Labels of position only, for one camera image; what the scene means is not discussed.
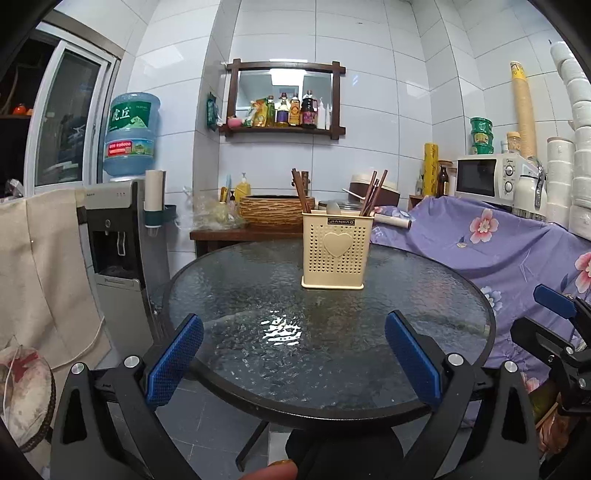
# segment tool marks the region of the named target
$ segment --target white kettle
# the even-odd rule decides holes
[[[530,218],[544,222],[546,220],[546,204],[548,194],[544,188],[546,174],[544,167],[535,157],[528,158],[536,165],[537,171],[524,168],[517,182],[513,195],[513,214],[522,218]]]

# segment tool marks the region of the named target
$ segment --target chopsticks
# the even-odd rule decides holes
[[[306,201],[306,195],[304,194],[304,182],[301,180],[300,172],[296,169],[291,169],[291,176],[294,179],[295,189],[297,190],[297,196],[300,198],[301,211],[304,213],[312,213],[310,205]]]
[[[379,182],[377,182],[376,180],[377,174],[378,172],[374,170],[374,174],[369,184],[368,191],[365,194],[365,200],[363,201],[363,205],[361,206],[361,213],[359,214],[359,216],[367,217],[373,211],[375,203],[378,201],[379,192],[382,190],[382,185],[384,184],[384,180],[386,179],[386,175],[388,175],[388,170],[384,170],[382,178]]]

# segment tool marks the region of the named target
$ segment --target purple tablecloth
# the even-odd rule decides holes
[[[393,207],[382,213],[400,215]],[[571,323],[537,304],[533,291],[543,283],[585,299],[591,286],[591,242],[556,225],[452,197],[427,197],[410,215],[410,230],[376,224],[372,243],[440,261],[476,284],[496,317],[495,345],[486,365],[498,367],[510,359],[527,376],[528,387],[543,382],[548,368],[514,344],[509,330],[515,319],[526,316],[577,345]]]

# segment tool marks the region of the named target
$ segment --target white microwave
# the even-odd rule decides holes
[[[458,158],[454,195],[512,206],[513,192],[526,164],[527,160],[517,153]]]

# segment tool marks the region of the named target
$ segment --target stack of green bowls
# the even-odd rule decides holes
[[[490,155],[495,152],[492,146],[492,122],[487,118],[474,117],[470,119],[472,125],[472,154]]]

